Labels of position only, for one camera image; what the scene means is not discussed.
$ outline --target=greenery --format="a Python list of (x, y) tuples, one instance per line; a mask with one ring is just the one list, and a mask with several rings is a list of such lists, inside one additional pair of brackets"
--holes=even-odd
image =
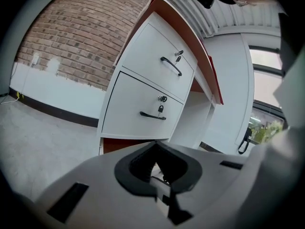
[(279, 133), (283, 129), (283, 124), (279, 121), (273, 121), (269, 126), (263, 127), (260, 122), (253, 121), (249, 123), (249, 127), (252, 130), (252, 140), (258, 143), (268, 142), (275, 134)]

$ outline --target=drawer handle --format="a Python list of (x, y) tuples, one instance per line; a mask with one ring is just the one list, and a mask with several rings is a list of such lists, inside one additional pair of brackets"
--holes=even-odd
[(140, 111), (140, 115), (145, 116), (145, 117), (150, 117), (150, 118), (158, 119), (158, 120), (166, 120), (165, 117), (157, 117), (157, 116), (154, 116), (154, 115), (150, 115), (150, 114), (144, 113), (142, 111)]
[(176, 65), (174, 65), (174, 64), (173, 64), (171, 61), (169, 61), (167, 58), (162, 57), (162, 58), (161, 58), (161, 61), (166, 61), (166, 62), (168, 62), (169, 64), (171, 64), (171, 65), (179, 72), (178, 76), (182, 76), (181, 71), (176, 67)]

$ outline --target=gray floor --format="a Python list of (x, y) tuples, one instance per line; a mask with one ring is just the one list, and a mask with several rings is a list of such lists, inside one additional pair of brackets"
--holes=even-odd
[(97, 156), (95, 137), (96, 128), (52, 117), (20, 102), (0, 105), (1, 169), (11, 187), (32, 200), (82, 161)]

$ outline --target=lock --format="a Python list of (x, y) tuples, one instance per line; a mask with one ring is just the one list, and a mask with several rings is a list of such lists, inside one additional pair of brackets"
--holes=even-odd
[(158, 112), (159, 113), (162, 113), (163, 112), (163, 109), (164, 109), (164, 106), (163, 105), (160, 105), (159, 109), (158, 109)]
[(158, 96), (158, 101), (165, 103), (167, 101), (167, 97), (163, 95)]
[(181, 51), (179, 51), (179, 52), (175, 52), (175, 56), (177, 57), (177, 56), (180, 56), (181, 54), (183, 54), (184, 53), (184, 51), (183, 50), (181, 50)]

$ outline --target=power cord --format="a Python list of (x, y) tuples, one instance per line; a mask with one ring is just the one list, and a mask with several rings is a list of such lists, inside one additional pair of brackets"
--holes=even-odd
[[(30, 69), (31, 69), (31, 67), (33, 66), (33, 63), (31, 63), (30, 64), (30, 66), (29, 66), (29, 69), (28, 69), (28, 72), (27, 72), (27, 75), (26, 75), (26, 77), (25, 77), (25, 79), (24, 79), (24, 83), (23, 83), (23, 87), (22, 87), (22, 90), (21, 90), (21, 94), (22, 94), (22, 92), (23, 92), (23, 89), (24, 89), (24, 86), (25, 86), (25, 83), (26, 83), (26, 81), (27, 81), (27, 78), (28, 78), (28, 75), (29, 75), (29, 71), (30, 71)], [(13, 78), (13, 76), (14, 76), (14, 74), (16, 73), (16, 70), (17, 70), (17, 67), (18, 67), (18, 62), (17, 62), (17, 64), (16, 64), (16, 67), (15, 67), (15, 70), (14, 70), (14, 73), (11, 75), (11, 77), (10, 77), (10, 79), (12, 79)], [(10, 104), (10, 103), (14, 103), (14, 102), (16, 102), (16, 101), (18, 101), (20, 98), (18, 97), (17, 99), (15, 99), (14, 101), (9, 101), (9, 102), (4, 102), (4, 100), (8, 97), (9, 95), (7, 94), (3, 99), (2, 99), (2, 101), (1, 101), (1, 103), (0, 104)]]

